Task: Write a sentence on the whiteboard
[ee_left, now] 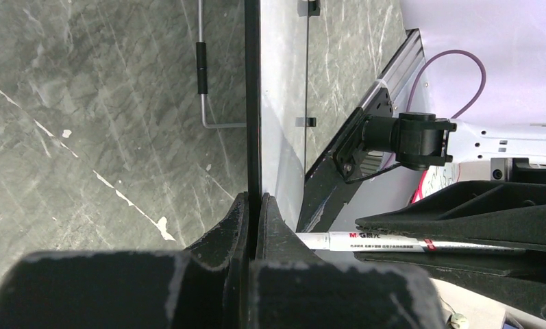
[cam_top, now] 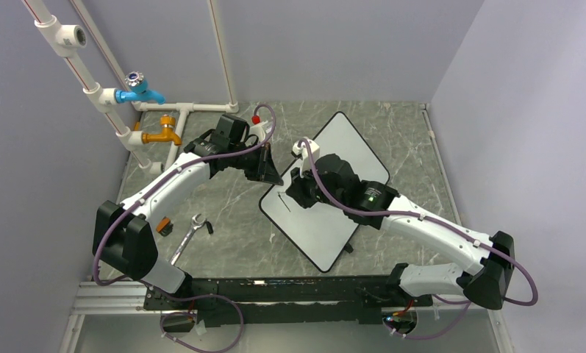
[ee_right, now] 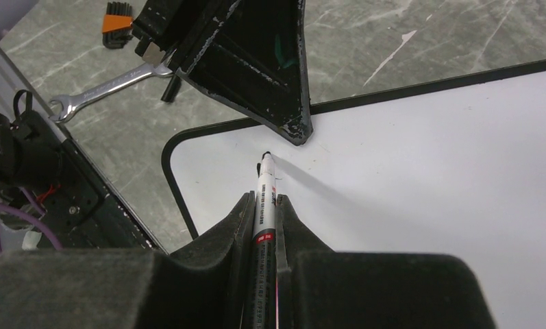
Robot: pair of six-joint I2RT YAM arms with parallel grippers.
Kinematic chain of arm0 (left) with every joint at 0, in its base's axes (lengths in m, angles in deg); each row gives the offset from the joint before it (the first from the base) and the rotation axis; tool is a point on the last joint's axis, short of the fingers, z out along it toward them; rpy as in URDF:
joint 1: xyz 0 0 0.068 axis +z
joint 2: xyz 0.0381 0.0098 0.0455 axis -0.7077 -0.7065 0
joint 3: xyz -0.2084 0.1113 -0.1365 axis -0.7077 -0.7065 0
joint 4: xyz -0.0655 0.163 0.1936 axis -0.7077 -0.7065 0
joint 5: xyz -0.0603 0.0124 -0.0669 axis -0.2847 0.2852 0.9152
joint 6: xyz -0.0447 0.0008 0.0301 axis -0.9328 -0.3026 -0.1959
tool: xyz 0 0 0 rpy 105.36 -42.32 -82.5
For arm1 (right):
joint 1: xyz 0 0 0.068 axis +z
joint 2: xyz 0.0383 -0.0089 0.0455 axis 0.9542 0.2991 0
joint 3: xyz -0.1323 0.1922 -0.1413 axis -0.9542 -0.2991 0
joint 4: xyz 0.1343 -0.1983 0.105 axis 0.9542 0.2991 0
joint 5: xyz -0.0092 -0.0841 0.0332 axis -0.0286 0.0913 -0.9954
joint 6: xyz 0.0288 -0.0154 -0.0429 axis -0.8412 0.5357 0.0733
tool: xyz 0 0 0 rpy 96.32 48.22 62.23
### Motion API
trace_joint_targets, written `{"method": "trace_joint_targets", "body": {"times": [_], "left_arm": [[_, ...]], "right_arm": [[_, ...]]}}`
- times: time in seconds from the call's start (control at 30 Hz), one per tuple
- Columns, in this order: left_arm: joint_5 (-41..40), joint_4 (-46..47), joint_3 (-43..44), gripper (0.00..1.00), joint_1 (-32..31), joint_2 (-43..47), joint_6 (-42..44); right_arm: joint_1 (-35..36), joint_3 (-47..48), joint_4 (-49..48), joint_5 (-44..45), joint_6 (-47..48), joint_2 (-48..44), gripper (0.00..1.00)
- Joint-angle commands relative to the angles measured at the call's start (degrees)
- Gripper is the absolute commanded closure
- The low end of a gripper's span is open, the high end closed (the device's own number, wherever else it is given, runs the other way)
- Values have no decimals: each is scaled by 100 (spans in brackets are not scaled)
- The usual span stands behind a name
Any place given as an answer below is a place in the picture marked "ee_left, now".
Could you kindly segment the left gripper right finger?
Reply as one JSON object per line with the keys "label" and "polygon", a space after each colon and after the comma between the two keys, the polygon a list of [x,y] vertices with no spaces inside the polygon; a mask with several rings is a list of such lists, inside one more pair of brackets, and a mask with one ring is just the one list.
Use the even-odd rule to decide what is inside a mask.
{"label": "left gripper right finger", "polygon": [[251,328],[444,328],[427,272],[383,262],[328,262],[262,198],[256,259],[250,265]]}

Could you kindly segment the white whiteboard black frame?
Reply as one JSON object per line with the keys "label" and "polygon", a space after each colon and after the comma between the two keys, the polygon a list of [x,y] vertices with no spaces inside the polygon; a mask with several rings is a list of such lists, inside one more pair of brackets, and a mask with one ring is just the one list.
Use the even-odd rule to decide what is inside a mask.
{"label": "white whiteboard black frame", "polygon": [[262,191],[297,229],[306,171],[309,18],[317,1],[259,1],[256,84],[260,107]]}

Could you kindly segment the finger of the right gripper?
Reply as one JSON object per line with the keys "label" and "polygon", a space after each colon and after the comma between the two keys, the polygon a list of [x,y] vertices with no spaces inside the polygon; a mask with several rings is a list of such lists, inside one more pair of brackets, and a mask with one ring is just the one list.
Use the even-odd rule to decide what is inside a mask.
{"label": "finger of the right gripper", "polygon": [[546,252],[418,254],[356,252],[362,262],[416,265],[455,284],[546,320]]}
{"label": "finger of the right gripper", "polygon": [[546,184],[459,182],[355,223],[368,232],[546,252]]}

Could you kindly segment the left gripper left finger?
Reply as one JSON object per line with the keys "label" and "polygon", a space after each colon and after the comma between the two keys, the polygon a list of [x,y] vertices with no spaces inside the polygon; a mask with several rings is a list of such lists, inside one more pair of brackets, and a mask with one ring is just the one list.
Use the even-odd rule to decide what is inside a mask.
{"label": "left gripper left finger", "polygon": [[186,249],[43,251],[0,286],[0,328],[246,328],[248,196]]}

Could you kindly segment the white whiteboard marker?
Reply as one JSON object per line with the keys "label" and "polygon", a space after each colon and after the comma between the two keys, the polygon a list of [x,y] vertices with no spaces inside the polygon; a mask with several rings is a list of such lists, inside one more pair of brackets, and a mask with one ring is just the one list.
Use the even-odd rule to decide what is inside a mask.
{"label": "white whiteboard marker", "polygon": [[525,252],[524,249],[514,247],[416,239],[406,236],[370,232],[298,233],[297,237],[310,249],[329,250],[332,252],[466,252],[474,254]]}

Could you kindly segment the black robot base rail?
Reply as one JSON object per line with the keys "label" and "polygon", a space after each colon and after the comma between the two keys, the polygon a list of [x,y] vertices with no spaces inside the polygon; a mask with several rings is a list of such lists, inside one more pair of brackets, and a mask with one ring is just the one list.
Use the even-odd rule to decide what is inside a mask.
{"label": "black robot base rail", "polygon": [[367,158],[378,157],[363,150],[362,126],[368,116],[391,117],[395,99],[424,60],[420,32],[413,29],[393,59],[374,81],[358,107],[334,135],[329,145],[306,174],[297,232],[327,232],[361,183],[348,183],[369,171],[362,168]]}

